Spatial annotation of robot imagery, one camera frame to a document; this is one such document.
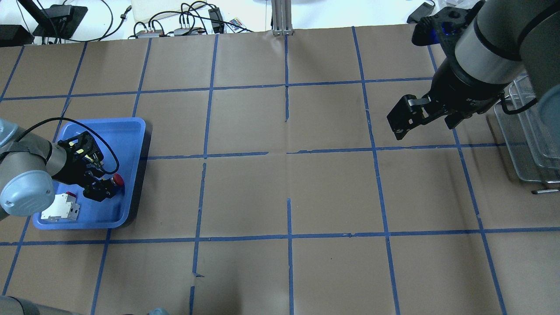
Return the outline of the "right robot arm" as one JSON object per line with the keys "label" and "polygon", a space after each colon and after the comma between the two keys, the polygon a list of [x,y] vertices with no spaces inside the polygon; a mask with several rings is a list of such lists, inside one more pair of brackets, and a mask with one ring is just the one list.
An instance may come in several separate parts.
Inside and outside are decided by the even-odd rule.
{"label": "right robot arm", "polygon": [[387,115],[398,141],[441,116],[454,129],[472,115],[486,113],[504,100],[505,88],[523,70],[535,98],[504,112],[517,115],[537,106],[546,122],[559,121],[557,0],[480,0],[470,9],[445,7],[420,19],[411,42],[440,44],[445,59],[424,96],[402,96]]}

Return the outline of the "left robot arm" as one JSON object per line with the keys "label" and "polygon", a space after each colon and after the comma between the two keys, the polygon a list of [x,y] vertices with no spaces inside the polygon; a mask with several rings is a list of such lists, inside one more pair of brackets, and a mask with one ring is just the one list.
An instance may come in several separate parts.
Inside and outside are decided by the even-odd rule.
{"label": "left robot arm", "polygon": [[77,136],[51,142],[33,131],[53,117],[24,129],[1,119],[1,217],[28,217],[47,210],[56,200],[53,183],[76,184],[87,199],[104,201],[124,187],[116,170],[103,167],[98,145],[107,142],[90,127]]}

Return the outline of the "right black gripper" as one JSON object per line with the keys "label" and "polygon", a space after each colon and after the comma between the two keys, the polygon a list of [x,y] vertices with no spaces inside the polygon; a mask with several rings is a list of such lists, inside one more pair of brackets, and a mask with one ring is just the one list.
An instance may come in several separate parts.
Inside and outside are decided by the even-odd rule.
{"label": "right black gripper", "polygon": [[467,74],[454,57],[446,57],[434,74],[425,98],[402,96],[387,115],[398,141],[412,129],[441,116],[448,129],[455,129],[472,114],[484,113],[508,84],[489,84]]}

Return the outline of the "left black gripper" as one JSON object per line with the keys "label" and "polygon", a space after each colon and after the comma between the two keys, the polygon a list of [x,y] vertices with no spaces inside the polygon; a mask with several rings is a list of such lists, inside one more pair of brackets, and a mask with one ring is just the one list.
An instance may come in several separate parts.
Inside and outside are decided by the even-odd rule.
{"label": "left black gripper", "polygon": [[77,184],[83,188],[82,195],[86,199],[102,202],[112,199],[118,191],[118,184],[112,179],[100,179],[103,172],[99,169],[86,167],[84,162],[72,162],[71,156],[66,150],[66,161],[62,169],[52,176],[54,181],[63,184]]}

